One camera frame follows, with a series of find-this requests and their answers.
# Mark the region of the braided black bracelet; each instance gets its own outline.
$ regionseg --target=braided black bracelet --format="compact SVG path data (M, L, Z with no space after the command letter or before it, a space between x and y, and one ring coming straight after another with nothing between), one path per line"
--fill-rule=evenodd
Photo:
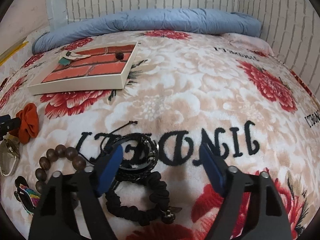
M147 226L150 221L156 220L161 216L162 222L171 224L175 220L175 215L169 208L169 191L167 191L167 184L160 181L161 174L157 171L150 173L147 177L141 179L139 183L149 187L154 192L150 195L151 202L156 203L156 206L147 211L138 210L136 206L121 206L120 197L110 189L106 193L106 206L108 211L119 218L125 218L134 222L138 222L141 226Z

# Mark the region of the black letter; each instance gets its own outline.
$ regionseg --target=black letter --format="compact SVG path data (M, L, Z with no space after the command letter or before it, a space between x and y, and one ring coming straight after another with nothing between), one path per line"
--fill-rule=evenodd
M228 49L228 51L229 51L230 54L238 55L237 52L234 52L234 51L232 51L231 49Z
M159 140L159 159L164 164L169 166L182 165L191 157L191 155L193 154L193 141L190 137L183 138L188 133L189 133L188 131L172 131L172 132L167 132L161 136ZM174 135L177 136L176 145L174 147L173 160L169 160L166 153L164 152L164 143L169 137ZM189 150L188 150L187 156L184 158L181 156L181 147L182 147L183 139L189 144Z
M151 136L151 133L144 133L146 136ZM141 158L142 152L143 152L144 145L139 142L137 146L132 146L131 144L127 144L127 146L124 149L124 152L128 153L130 151L133 151L133 157L130 160L123 160L122 165L124 167L129 167L129 165L140 165L146 162L146 158Z
M314 114L312 114L312 119L313 119L313 121L314 121L315 123L318 123L318 122L319 122L318 119L315 117Z
M315 112L315 116L316 116L317 120L320 121L320 115L319 115L318 111Z
M80 140L78 141L77 146L76 146L76 150L77 150L78 152L80 152L80 149L81 149L81 146L82 146L84 140L85 140L89 135L92 135L92 133L91 133L91 132L83 132L83 133L81 134L81 138L80 138Z
M219 133L224 133L224 132L226 132L226 130L224 130L223 128L217 128L214 131L214 143L215 143L215 145L214 145L212 143L212 141L210 140L208 134L206 133L205 129L202 128L202 130L201 130L201 136L202 136L201 143L207 144L214 155L221 156L220 145L219 145ZM225 149L224 154L222 155L222 158L226 159L229 155L229 147L226 143L223 143L222 145ZM194 166L201 165L200 160L193 160L192 163Z
M116 138L119 138L121 137L121 135L119 134L110 134L110 133L97 133L95 136L94 136L94 139L95 140L98 140L100 137L104 137L102 139L102 142L100 144L100 149L102 149L103 151L107 152L109 150L109 148L111 147L111 145L113 145L113 142ZM105 145L102 147L102 143L108 138L108 141L106 141Z
M311 122L311 125L312 125L312 126L313 126L314 124L316 124L316 123L313 121L313 118L312 118L311 114L309 114L309 115L307 116L307 118L312 121L312 122Z
M232 132L232 137L233 137L233 144L235 147L235 154L233 155L233 157L241 157L243 155L243 153L239 152L239 142L238 142L238 135L237 132L239 131L238 127L231 127L229 129Z
M256 56L253 56L253 59L255 59L256 61L260 61L260 60L258 60L258 59L256 58Z
M309 123L308 123L308 119L307 119L306 117L304 117L304 119L306 119L306 121L307 121L307 124L309 124ZM310 125L310 124L309 124L309 126L310 126L310 128L311 128L311 125Z
M254 122L251 122L250 120L248 120L244 124L245 142L247 143L247 148L248 148L249 155L254 155L260 149L260 145L256 140L253 140L252 143L254 145L254 149L252 149L251 135L250 135L250 124L255 125Z
M226 50L224 48L218 48L218 49L223 49L223 51L226 52Z

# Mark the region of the wooden bead bracelet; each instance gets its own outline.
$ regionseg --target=wooden bead bracelet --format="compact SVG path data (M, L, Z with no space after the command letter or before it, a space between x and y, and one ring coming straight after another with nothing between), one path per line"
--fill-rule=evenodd
M45 181L47 179L47 173L51 167L50 162L55 162L58 158L66 157L69 161L72 161L72 166L75 170L80 171L86 167L86 162L83 157L78 155L78 151L73 147L65 147L62 144L59 144L55 149L48 149L46 157L42 156L39 160L41 168L36 169L36 190L41 194L45 186Z

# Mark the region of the black leather bracelet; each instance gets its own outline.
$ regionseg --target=black leather bracelet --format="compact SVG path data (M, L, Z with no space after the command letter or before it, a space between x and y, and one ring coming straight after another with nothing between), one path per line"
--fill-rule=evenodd
M161 220L165 224L173 223L175 214L169 208L170 199L169 191L166 189L167 184L160 179L161 174L155 171L139 180L139 182L136 182L154 191L149 197L151 202L156 203L154 208L141 211L136 206L121 206L120 197L113 189L110 189L105 195L108 211L116 217L138 222L141 226L149 225L150 221L156 220L159 216L161 216Z
M145 156L138 160L123 160L116 174L116 181L138 182L148 176L151 170L156 166L159 159L159 146L155 141L143 133L130 133L112 141L108 141L107 150L101 150L102 154L109 154L114 148L128 141L137 141L142 145L142 151Z

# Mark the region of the floral blanket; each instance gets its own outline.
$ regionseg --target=floral blanket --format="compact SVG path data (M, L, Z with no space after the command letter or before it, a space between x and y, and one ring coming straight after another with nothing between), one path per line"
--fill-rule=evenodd
M27 86L62 49L114 42L139 42L139 51L123 90L80 91L31 96ZM25 236L32 217L15 199L14 180L24 176L35 189L35 170L47 149L78 146L87 158L97 157L108 132L142 132L159 142L159 171L168 185L170 205L182 207L174 224L157 220L149 226L111 215L100 202L116 236L122 240L201 240L223 199L213 191L199 162L206 142L228 165L245 173L268 171L288 213L292 238L301 234L320 206L320 112L310 91L276 58L235 48L220 36L174 31L121 32L76 41L32 56L6 78L0 91L1 115L12 117L34 103L40 120L37 138L20 146L14 176L1 178L2 205ZM134 147L126 158L134 156ZM59 159L49 171L74 173ZM123 205L152 207L144 187L121 183ZM242 231L249 195L243 197L233 237ZM81 207L76 217L89 237Z

